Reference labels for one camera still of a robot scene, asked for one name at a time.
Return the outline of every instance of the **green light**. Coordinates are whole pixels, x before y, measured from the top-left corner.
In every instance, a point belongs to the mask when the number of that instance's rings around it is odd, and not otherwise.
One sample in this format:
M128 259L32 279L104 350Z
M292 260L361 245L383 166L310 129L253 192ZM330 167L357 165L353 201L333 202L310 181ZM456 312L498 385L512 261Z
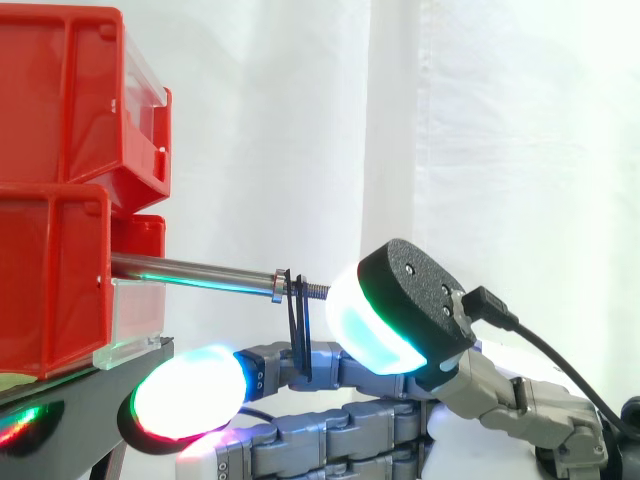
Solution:
M43 411L42 407L33 407L24 412L0 419L0 446L9 443L24 431Z
M331 285L327 321L347 353L377 375L412 372L427 364L427 359L373 310L358 282L357 265Z
M230 292L249 292L253 293L253 290L238 286L232 286L226 283L216 283L206 280L188 280L186 278L167 277L164 275L154 275L152 273L143 273L140 275L141 280L148 280L150 282L162 282L172 283L174 285L187 285L190 287L210 288L214 290L226 290Z

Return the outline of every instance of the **red plastic bin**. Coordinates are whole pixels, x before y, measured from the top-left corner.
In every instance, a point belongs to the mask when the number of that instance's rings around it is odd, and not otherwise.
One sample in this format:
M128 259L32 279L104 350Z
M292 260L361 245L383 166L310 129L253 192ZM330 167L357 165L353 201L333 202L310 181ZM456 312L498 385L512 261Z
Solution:
M0 373L40 379L110 342L111 244L164 254L164 220L113 219L98 185L0 184L0 232Z
M0 4L0 182L91 183L128 216L169 196L171 94L107 7Z

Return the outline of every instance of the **white curtain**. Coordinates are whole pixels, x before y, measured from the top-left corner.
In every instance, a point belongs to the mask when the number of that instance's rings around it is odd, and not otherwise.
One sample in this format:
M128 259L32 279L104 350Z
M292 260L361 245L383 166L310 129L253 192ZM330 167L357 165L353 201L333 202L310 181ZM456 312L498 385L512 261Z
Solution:
M421 15L414 240L618 411L640 393L638 13L433 0Z

